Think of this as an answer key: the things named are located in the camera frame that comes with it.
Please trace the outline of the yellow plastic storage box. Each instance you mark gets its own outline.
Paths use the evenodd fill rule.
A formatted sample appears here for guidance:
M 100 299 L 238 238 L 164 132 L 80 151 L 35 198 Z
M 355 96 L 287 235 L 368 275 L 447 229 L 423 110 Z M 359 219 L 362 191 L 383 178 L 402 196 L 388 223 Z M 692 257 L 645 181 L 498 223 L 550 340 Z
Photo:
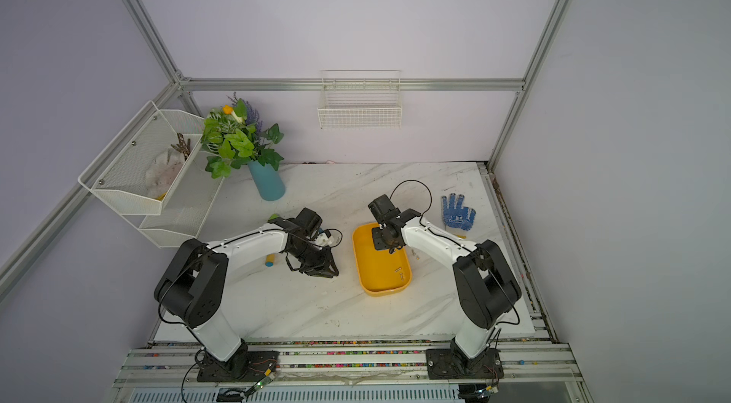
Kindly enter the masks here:
M 404 249 L 390 254 L 375 248 L 372 230 L 375 223 L 358 227 L 352 235 L 352 244 L 359 282 L 366 294 L 373 297 L 403 292 L 412 281 L 409 258 Z

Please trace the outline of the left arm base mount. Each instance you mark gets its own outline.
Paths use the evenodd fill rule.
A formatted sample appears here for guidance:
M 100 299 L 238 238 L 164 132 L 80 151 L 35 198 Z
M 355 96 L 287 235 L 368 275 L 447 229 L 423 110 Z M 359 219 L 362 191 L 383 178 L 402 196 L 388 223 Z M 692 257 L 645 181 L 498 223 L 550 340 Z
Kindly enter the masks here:
M 245 341 L 228 361 L 219 360 L 203 349 L 195 356 L 199 368 L 196 380 L 204 383 L 258 382 L 274 374 L 279 355 L 278 351 L 251 351 Z

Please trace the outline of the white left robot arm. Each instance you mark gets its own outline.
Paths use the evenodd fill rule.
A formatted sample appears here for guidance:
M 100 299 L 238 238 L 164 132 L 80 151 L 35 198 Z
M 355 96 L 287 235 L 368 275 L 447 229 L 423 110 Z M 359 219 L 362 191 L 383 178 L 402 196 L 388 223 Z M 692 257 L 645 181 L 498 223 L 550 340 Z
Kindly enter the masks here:
M 270 254 L 297 264 L 287 267 L 308 277 L 338 277 L 331 246 L 321 241 L 322 218 L 304 208 L 297 216 L 270 218 L 262 227 L 215 243 L 196 238 L 178 248 L 154 290 L 159 310 L 178 317 L 213 359 L 228 364 L 246 342 L 230 326 L 221 304 L 228 276 Z

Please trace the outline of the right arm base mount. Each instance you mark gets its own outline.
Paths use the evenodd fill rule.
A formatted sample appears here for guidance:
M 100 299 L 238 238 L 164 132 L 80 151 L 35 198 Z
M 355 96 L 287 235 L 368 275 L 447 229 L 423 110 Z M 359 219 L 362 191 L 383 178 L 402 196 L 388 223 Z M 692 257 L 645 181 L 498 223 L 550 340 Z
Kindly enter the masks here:
M 468 358 L 452 340 L 448 348 L 427 349 L 428 377 L 445 379 L 486 379 L 498 381 L 504 377 L 500 351 L 487 346 L 476 357 Z

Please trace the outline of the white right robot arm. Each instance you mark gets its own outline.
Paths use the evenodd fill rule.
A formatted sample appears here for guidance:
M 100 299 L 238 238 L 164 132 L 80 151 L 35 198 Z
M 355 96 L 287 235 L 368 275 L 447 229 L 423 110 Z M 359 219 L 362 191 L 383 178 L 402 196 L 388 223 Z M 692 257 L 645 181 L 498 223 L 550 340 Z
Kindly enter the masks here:
M 387 195 L 369 203 L 378 226 L 372 232 L 375 249 L 409 248 L 430 256 L 452 271 L 460 307 L 466 317 L 453 344 L 466 359 L 479 357 L 492 329 L 516 313 L 522 289 L 500 246 L 478 243 L 433 226 L 413 210 L 400 210 Z

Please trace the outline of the blue dotted work glove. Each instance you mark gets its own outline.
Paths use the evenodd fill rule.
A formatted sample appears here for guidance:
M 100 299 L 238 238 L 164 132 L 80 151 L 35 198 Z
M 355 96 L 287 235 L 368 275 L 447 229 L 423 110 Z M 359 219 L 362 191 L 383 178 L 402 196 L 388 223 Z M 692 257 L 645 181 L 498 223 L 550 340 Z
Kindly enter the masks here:
M 466 237 L 471 231 L 477 216 L 475 209 L 466 206 L 464 194 L 451 193 L 441 197 L 442 220 L 447 231 Z

